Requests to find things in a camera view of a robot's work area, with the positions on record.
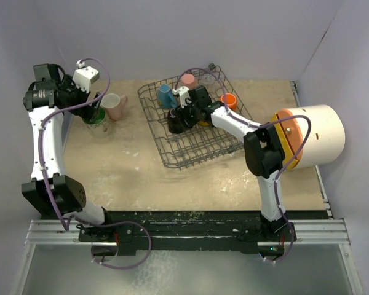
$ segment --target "gray floor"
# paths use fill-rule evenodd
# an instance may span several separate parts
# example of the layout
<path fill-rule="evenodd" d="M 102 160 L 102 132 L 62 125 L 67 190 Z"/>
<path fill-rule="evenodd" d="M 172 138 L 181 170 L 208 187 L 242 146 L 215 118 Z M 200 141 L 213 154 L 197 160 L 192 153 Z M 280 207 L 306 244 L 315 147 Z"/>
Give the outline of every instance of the gray floor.
<path fill-rule="evenodd" d="M 126 265 L 144 255 L 116 257 Z M 295 245 L 276 265 L 237 252 L 153 251 L 137 269 L 91 263 L 90 246 L 37 246 L 24 294 L 352 294 L 337 245 Z"/>

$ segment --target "blue mug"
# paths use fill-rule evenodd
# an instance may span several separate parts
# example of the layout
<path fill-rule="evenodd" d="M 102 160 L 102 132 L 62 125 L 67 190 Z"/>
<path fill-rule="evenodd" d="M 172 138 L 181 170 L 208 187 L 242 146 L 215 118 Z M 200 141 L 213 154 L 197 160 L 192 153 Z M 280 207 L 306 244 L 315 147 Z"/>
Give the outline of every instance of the blue mug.
<path fill-rule="evenodd" d="M 157 92 L 157 102 L 163 109 L 175 108 L 178 102 L 172 94 L 171 87 L 167 84 L 162 84 Z"/>

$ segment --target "wooden table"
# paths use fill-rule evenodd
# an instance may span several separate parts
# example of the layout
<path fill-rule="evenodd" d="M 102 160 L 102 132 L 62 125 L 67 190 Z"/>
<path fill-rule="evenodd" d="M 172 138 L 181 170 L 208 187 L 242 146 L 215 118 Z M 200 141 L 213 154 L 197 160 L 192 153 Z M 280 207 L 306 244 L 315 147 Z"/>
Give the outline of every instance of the wooden table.
<path fill-rule="evenodd" d="M 92 137 L 74 118 L 65 149 L 67 175 L 84 185 L 88 199 L 108 210 L 260 210 L 258 183 L 243 150 L 182 170 L 163 166 L 137 96 L 150 82 L 112 82 L 109 93 L 126 94 L 129 103 L 107 138 Z M 231 84 L 257 122 L 296 106 L 289 81 Z M 93 89 L 104 87 L 105 81 L 98 81 Z M 282 190 L 288 210 L 324 210 L 314 168 L 284 173 Z"/>

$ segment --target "wire dish rack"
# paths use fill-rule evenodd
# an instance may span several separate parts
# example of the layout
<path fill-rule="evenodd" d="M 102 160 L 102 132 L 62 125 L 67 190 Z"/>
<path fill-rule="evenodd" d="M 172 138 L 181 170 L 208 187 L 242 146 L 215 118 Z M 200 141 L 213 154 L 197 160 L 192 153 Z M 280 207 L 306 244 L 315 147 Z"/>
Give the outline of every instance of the wire dish rack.
<path fill-rule="evenodd" d="M 232 93 L 237 97 L 236 113 L 252 119 L 221 68 L 214 66 L 212 70 L 222 81 L 227 93 Z M 200 85 L 207 88 L 212 101 L 219 100 L 223 90 L 217 81 L 209 81 L 206 84 L 205 81 L 208 80 L 206 78 L 211 78 L 211 76 L 207 76 L 201 70 L 191 71 L 191 74 L 194 75 Z M 168 110 L 162 109 L 157 103 L 157 91 L 162 84 L 168 84 L 173 89 L 178 78 L 179 76 L 176 76 L 146 84 L 138 90 L 138 96 L 163 165 L 168 168 L 189 167 L 195 163 L 201 163 L 207 159 L 242 149 L 243 144 L 239 140 L 220 128 L 196 124 L 192 129 L 180 134 L 169 132 L 167 125 Z"/>

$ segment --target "white wall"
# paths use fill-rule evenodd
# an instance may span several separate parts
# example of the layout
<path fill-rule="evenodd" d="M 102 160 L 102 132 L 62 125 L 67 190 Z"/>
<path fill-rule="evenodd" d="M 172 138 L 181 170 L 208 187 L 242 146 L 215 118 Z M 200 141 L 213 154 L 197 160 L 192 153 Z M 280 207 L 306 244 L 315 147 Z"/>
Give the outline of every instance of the white wall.
<path fill-rule="evenodd" d="M 28 224 L 38 217 L 20 185 L 30 180 L 33 139 L 22 98 L 33 65 L 64 61 L 32 0 L 0 1 L 0 294 L 18 269 Z"/>
<path fill-rule="evenodd" d="M 214 62 L 232 78 L 298 79 L 343 0 L 36 0 L 69 63 L 115 79 Z"/>
<path fill-rule="evenodd" d="M 347 222 L 369 295 L 369 0 L 343 4 L 299 88 L 303 105 L 329 104 L 343 121 L 343 154 L 321 172 L 334 216 Z"/>

